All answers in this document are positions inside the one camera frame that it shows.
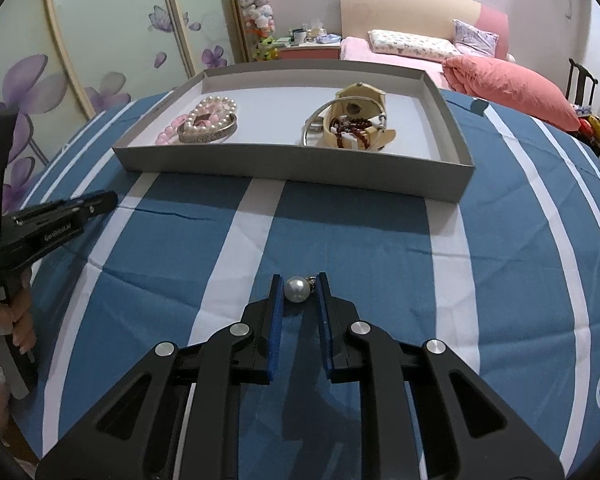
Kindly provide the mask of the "person's left hand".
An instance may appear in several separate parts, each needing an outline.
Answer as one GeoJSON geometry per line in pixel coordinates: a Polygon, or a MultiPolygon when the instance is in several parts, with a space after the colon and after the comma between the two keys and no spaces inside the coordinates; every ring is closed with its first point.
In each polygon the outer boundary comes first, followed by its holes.
{"type": "Polygon", "coordinates": [[[33,318],[30,312],[32,307],[31,276],[31,269],[24,270],[20,278],[22,285],[20,292],[9,306],[0,304],[0,327],[12,326],[12,343],[21,354],[30,351],[36,343],[33,318]]]}

